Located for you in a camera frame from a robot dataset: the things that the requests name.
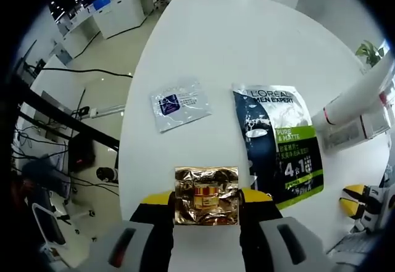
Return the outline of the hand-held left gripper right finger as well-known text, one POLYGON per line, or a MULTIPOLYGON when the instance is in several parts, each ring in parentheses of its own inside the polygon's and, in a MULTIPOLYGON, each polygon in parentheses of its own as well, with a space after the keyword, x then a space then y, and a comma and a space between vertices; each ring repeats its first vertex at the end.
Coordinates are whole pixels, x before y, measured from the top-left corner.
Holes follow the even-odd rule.
POLYGON ((283 217, 272 198, 239 190, 239 243, 246 271, 334 271, 322 241, 293 217, 283 217))

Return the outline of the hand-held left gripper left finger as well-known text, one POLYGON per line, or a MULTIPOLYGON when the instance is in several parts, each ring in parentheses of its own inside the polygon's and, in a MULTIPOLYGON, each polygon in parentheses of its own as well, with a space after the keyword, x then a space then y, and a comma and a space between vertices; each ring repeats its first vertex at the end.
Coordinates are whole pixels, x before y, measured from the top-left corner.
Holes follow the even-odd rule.
POLYGON ((175 193, 145 197, 128 221, 100 238, 89 252, 90 271, 168 271, 174 245, 175 193))

